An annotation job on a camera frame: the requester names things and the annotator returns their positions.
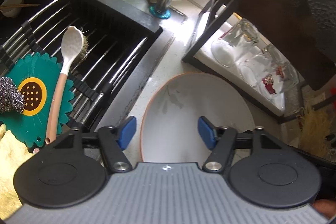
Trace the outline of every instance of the chopsticks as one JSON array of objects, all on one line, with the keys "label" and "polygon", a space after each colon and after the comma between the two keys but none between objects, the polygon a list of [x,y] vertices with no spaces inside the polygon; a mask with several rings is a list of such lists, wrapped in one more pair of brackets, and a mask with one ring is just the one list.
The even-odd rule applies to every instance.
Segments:
[{"label": "chopsticks", "polygon": [[20,8],[20,7],[36,7],[39,4],[14,4],[14,5],[0,5],[0,10],[3,9],[13,9],[13,8]]}]

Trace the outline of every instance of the black circular cover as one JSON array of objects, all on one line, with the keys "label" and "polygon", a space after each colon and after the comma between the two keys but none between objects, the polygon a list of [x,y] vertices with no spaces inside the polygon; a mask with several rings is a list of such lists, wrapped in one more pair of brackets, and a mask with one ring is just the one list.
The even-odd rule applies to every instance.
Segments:
[{"label": "black circular cover", "polygon": [[289,149],[263,149],[238,161],[229,182],[239,196],[267,208],[313,202],[320,189],[318,170]]},{"label": "black circular cover", "polygon": [[105,179],[105,169],[94,159],[55,149],[47,154],[42,150],[21,165],[13,183],[23,203],[61,208],[89,199],[102,188]]}]

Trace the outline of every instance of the kitchen sink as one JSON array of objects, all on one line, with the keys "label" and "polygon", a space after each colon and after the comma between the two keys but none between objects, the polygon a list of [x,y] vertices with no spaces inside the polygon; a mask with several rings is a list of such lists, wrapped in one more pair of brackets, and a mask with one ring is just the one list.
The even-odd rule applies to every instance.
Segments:
[{"label": "kitchen sink", "polygon": [[[148,12],[149,0],[25,0],[18,17],[0,18],[0,45],[13,62],[33,54],[21,24],[28,20],[40,49],[62,61],[60,44],[70,25],[89,42],[85,60],[71,69],[75,98],[69,127],[92,131],[117,126],[130,111],[186,16],[172,10],[162,22]],[[2,75],[8,71],[2,69]]]}]

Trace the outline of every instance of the white bowl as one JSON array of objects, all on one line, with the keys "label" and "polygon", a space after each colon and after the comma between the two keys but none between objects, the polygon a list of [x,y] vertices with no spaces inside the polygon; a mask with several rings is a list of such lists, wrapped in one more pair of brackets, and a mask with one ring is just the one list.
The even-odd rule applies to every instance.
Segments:
[{"label": "white bowl", "polygon": [[[4,2],[1,5],[22,4],[23,1],[24,0],[4,0]],[[16,17],[20,11],[21,11],[21,7],[1,10],[2,14],[6,17]]]},{"label": "white bowl", "polygon": [[140,132],[142,160],[202,166],[210,150],[197,130],[200,116],[215,126],[254,129],[248,106],[230,84],[207,73],[185,73],[169,80],[147,106]]}]

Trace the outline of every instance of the yellow ring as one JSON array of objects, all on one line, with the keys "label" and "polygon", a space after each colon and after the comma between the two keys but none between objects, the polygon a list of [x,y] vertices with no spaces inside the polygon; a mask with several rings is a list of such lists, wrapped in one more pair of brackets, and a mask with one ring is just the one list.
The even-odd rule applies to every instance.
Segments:
[{"label": "yellow ring", "polygon": [[41,87],[41,90],[42,90],[42,98],[41,98],[41,102],[38,105],[38,107],[35,108],[34,110],[25,110],[24,109],[23,112],[22,112],[23,115],[34,116],[41,111],[41,109],[43,108],[43,106],[45,104],[45,101],[47,99],[47,89],[45,87],[45,84],[39,78],[29,77],[29,78],[27,78],[27,79],[25,79],[21,82],[21,84],[18,87],[18,90],[21,92],[21,89],[23,88],[23,86],[25,84],[29,83],[29,82],[35,82],[36,84],[38,84]]}]

